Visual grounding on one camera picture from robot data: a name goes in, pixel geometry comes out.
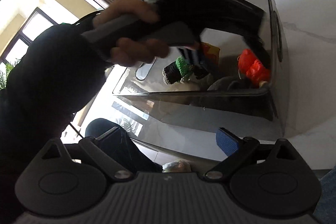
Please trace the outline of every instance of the screw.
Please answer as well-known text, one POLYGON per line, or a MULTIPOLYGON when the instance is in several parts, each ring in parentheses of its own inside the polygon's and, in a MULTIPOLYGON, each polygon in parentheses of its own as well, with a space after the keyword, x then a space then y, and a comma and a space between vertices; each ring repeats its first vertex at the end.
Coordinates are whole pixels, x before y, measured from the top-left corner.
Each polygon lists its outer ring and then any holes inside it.
POLYGON ((132 173, 128 170, 119 170, 114 174, 116 179, 129 179, 132 176, 132 173))
POLYGON ((205 174, 205 176, 208 179, 216 180, 220 179, 223 176, 223 174, 219 171, 209 171, 208 173, 205 174))

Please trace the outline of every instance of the window frame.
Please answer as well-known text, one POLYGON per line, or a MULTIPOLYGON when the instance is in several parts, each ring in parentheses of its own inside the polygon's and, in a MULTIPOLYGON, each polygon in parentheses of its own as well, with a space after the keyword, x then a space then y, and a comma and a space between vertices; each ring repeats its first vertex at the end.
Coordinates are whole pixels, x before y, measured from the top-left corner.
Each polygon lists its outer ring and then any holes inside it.
POLYGON ((8 43, 7 47, 3 51, 0 56, 0 63, 8 64, 9 62, 6 60, 7 54, 12 50, 14 45, 16 44, 18 39, 21 39, 25 44, 29 45, 33 42, 30 38, 28 38, 24 33, 23 29, 28 25, 30 20, 36 15, 42 15, 46 20, 50 21, 53 25, 58 25, 56 21, 54 21, 50 16, 48 16, 45 12, 43 12, 40 8, 36 7, 35 10, 31 13, 31 15, 27 18, 26 22, 21 26, 18 32, 14 35, 11 41, 8 43))

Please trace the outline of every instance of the black pants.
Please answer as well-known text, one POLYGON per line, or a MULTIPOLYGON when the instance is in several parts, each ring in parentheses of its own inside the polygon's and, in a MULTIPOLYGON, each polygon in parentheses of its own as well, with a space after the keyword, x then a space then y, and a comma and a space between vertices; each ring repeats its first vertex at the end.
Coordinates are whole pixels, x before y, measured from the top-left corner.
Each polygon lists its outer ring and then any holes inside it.
POLYGON ((162 166, 147 158, 132 142, 127 132, 117 123, 99 118, 89 123, 85 136, 99 137, 113 127, 119 127, 100 149, 132 173, 137 171, 162 172, 162 166))

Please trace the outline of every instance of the orange toy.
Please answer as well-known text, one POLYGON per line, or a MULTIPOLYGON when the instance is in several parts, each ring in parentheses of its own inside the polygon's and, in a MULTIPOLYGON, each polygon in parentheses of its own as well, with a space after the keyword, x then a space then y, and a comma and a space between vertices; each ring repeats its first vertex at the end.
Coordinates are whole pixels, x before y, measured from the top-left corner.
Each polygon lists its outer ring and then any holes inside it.
POLYGON ((269 82, 270 70, 266 69, 250 49, 243 50, 238 60, 239 71, 258 86, 261 81, 269 82))

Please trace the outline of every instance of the hand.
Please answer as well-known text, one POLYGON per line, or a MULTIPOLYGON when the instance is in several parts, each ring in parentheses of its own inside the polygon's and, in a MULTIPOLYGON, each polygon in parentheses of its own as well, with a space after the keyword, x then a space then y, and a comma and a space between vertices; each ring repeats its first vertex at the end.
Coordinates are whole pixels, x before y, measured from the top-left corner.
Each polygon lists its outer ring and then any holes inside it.
MULTIPOLYGON (((152 10, 148 3, 142 0, 116 0, 93 19, 93 26, 96 28, 122 14, 134 14, 148 23, 159 21, 157 13, 152 10)), ((155 56, 166 57, 169 53, 169 47, 166 43, 157 39, 136 42, 123 37, 117 41, 117 46, 113 47, 110 53, 112 63, 131 67, 137 61, 151 63, 155 56)))

